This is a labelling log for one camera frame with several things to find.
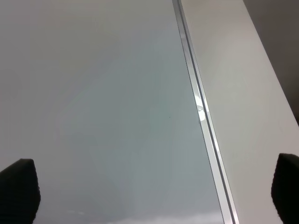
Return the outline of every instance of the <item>metal strip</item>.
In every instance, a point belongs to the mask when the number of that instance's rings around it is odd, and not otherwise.
[[[225,224],[239,224],[181,0],[172,0],[214,183]]]

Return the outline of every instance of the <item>white surface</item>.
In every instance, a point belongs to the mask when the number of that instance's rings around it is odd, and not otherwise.
[[[0,2],[0,169],[35,224],[222,223],[171,0]]]
[[[299,129],[241,0],[183,0],[241,224],[280,224],[271,199],[278,154]]]

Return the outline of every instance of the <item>glass panel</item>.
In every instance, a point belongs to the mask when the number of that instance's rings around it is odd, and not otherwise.
[[[0,168],[36,224],[223,223],[171,0],[0,2]]]

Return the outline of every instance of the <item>black object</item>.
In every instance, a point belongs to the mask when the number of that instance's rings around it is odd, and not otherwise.
[[[0,224],[31,224],[41,195],[32,159],[20,159],[0,172]]]
[[[271,196],[284,224],[299,223],[299,157],[279,154]]]

